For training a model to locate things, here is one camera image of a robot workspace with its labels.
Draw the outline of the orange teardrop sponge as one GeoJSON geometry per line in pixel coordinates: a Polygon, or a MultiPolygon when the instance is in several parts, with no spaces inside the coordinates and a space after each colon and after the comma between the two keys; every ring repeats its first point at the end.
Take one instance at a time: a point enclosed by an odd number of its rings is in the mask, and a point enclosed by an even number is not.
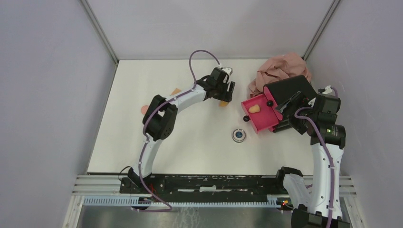
{"type": "Polygon", "coordinates": [[[229,104],[229,102],[220,101],[219,107],[226,107],[228,104],[229,104]]]}
{"type": "Polygon", "coordinates": [[[260,106],[259,106],[258,104],[255,104],[255,105],[251,106],[251,107],[248,109],[248,112],[249,112],[250,114],[259,113],[259,112],[260,112],[260,106]]]}

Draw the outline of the black drawer organizer case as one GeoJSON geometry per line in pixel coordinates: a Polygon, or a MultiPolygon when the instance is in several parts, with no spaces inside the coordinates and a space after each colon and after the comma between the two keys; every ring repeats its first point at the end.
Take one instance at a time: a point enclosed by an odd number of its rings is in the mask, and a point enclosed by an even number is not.
{"type": "MultiPolygon", "coordinates": [[[[277,105],[281,105],[289,100],[297,92],[301,92],[309,100],[317,96],[310,82],[303,75],[290,77],[276,82],[265,84],[274,96],[277,105]]],[[[283,120],[278,125],[278,131],[289,127],[288,119],[283,116],[283,120]]]]}

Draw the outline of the pink top drawer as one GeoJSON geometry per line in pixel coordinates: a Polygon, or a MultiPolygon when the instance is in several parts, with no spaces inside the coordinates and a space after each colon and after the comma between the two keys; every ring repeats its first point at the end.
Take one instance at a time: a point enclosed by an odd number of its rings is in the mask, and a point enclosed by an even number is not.
{"type": "Polygon", "coordinates": [[[268,100],[268,106],[273,110],[273,112],[274,112],[275,116],[277,117],[277,119],[279,121],[282,121],[283,120],[283,115],[280,112],[275,110],[275,108],[278,105],[277,105],[277,102],[275,101],[274,96],[272,95],[271,91],[268,89],[267,86],[264,86],[263,92],[264,92],[264,95],[265,95],[266,99],[268,100]]]}

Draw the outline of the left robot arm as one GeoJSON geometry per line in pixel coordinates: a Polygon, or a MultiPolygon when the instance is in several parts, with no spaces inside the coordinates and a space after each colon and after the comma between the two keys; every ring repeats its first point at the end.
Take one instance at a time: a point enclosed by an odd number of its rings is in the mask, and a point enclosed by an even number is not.
{"type": "Polygon", "coordinates": [[[210,98],[227,103],[232,101],[235,88],[235,82],[229,80],[232,72],[230,67],[215,67],[209,75],[196,80],[189,89],[169,97],[156,95],[152,99],[143,118],[144,145],[138,162],[128,174],[136,192],[144,193],[149,189],[147,177],[152,174],[153,163],[163,140],[174,130],[178,113],[210,98]]]}

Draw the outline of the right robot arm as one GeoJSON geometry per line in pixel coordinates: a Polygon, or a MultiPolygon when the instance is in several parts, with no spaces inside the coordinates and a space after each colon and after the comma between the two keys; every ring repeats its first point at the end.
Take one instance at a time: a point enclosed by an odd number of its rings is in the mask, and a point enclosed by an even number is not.
{"type": "Polygon", "coordinates": [[[296,92],[275,110],[288,118],[289,125],[300,134],[310,136],[313,154],[313,183],[306,186],[297,169],[282,167],[274,181],[277,192],[288,193],[293,205],[293,228],[348,228],[340,206],[340,165],[346,132],[336,124],[341,106],[332,86],[320,89],[313,99],[296,92]]]}

